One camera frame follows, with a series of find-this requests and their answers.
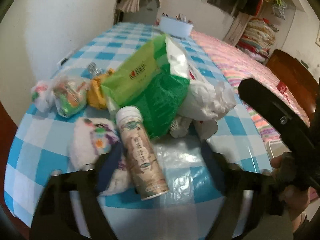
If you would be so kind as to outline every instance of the table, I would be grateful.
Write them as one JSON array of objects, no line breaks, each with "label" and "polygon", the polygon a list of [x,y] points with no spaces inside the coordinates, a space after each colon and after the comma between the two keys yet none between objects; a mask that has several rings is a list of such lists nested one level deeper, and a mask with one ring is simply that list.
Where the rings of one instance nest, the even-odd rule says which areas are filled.
[{"label": "table", "polygon": [[[116,69],[158,34],[157,29],[149,25],[115,25],[77,51],[60,72],[88,77],[86,67],[92,61],[102,70]],[[176,40],[210,83],[227,83],[220,70],[191,38]],[[271,169],[261,137],[239,97],[235,97],[236,107],[218,121],[218,132],[208,142],[217,152],[224,153],[230,161],[247,171]],[[9,153],[4,198],[10,211],[28,226],[51,172],[73,171],[68,146],[74,122],[80,116],[107,118],[108,112],[87,107],[66,119],[59,116],[55,108],[43,114],[32,104],[21,121]],[[103,212],[120,240],[202,239],[211,227],[223,197],[212,184],[196,136],[192,132],[181,139],[167,135],[154,146],[170,192],[147,201],[141,201],[133,188],[121,194],[99,197]],[[88,236],[78,196],[75,192],[71,195],[79,229]]]}]

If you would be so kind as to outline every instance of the white lid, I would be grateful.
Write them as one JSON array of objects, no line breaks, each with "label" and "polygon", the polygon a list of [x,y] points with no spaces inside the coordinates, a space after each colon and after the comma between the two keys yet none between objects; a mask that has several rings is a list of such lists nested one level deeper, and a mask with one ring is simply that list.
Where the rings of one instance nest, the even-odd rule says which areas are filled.
[{"label": "white lid", "polygon": [[141,120],[141,122],[143,122],[142,115],[139,109],[135,106],[125,106],[118,111],[116,117],[117,125],[119,125],[120,122],[127,117],[137,117]]}]

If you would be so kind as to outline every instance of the striped blanket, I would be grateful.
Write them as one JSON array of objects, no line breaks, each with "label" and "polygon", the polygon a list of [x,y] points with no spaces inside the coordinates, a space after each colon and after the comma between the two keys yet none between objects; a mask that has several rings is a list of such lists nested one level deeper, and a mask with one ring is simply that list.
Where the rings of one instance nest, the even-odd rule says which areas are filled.
[{"label": "striped blanket", "polygon": [[[309,119],[299,106],[294,96],[287,91],[286,98],[276,88],[279,79],[264,65],[251,59],[239,49],[230,46],[214,37],[193,31],[191,37],[209,55],[211,60],[222,71],[236,93],[242,79],[254,77],[260,83],[269,88],[283,102],[285,102],[300,118],[309,125]],[[279,139],[279,133],[251,107],[246,105],[247,110],[261,135],[264,142]]]}]

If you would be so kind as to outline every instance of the green plastic packaging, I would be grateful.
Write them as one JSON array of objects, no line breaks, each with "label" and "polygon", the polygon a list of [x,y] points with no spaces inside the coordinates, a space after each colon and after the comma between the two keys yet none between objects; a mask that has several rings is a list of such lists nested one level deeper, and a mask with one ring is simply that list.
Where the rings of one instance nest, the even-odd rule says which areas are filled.
[{"label": "green plastic packaging", "polygon": [[107,101],[140,110],[150,139],[168,132],[188,87],[189,79],[171,74],[166,35],[143,45],[101,84]]}]

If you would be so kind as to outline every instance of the storage box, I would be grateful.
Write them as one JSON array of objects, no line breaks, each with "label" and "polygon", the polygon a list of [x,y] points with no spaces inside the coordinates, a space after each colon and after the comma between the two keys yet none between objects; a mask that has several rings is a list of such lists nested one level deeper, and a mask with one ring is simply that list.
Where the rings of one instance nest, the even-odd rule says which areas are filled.
[{"label": "storage box", "polygon": [[162,32],[171,36],[186,39],[190,36],[193,24],[178,21],[170,17],[162,17],[159,28]]}]

